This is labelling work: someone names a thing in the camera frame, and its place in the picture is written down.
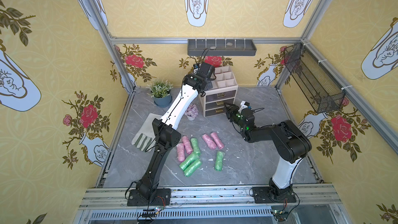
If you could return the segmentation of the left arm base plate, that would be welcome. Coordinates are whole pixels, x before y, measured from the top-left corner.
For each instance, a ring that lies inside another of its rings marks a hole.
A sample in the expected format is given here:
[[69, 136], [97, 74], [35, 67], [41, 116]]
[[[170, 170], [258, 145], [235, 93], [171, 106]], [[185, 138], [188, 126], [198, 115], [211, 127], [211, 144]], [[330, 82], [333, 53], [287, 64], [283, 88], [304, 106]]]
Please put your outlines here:
[[127, 206], [168, 206], [170, 200], [170, 188], [158, 188], [154, 194], [149, 194], [149, 197], [140, 194], [137, 189], [132, 189], [127, 197]]

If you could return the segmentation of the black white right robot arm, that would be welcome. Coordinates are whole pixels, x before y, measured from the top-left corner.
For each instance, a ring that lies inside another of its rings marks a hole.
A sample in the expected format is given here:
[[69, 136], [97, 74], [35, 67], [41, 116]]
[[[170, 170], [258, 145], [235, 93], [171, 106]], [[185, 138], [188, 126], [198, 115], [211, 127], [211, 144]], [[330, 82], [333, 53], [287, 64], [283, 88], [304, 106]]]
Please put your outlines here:
[[292, 194], [292, 179], [300, 162], [312, 149], [309, 139], [291, 121], [267, 124], [261, 127], [255, 124], [255, 113], [263, 107], [253, 109], [250, 103], [242, 101], [240, 105], [224, 103], [227, 119], [244, 141], [256, 143], [272, 141], [279, 154], [277, 169], [269, 180], [268, 193], [277, 198]]

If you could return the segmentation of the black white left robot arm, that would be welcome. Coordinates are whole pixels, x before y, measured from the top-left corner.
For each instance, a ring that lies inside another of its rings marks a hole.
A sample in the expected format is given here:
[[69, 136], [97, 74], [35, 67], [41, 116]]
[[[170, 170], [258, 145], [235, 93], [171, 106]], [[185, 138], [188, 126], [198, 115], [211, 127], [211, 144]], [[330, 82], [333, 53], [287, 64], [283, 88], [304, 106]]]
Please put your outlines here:
[[201, 63], [194, 73], [183, 78], [180, 92], [166, 113], [160, 119], [153, 120], [153, 155], [145, 174], [136, 183], [135, 188], [140, 197], [147, 202], [151, 203], [155, 199], [162, 168], [170, 151], [181, 139], [177, 129], [184, 113], [198, 95], [205, 96], [208, 83], [215, 78], [215, 67], [205, 62]]

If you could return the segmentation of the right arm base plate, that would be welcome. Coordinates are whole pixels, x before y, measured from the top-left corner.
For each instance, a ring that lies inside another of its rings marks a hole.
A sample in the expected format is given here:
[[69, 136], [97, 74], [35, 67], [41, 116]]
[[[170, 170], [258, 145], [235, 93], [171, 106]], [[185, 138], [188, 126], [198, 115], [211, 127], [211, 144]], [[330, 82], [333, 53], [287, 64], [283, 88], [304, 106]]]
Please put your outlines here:
[[279, 189], [274, 186], [253, 187], [252, 197], [256, 204], [260, 203], [296, 203], [297, 199], [291, 187]]

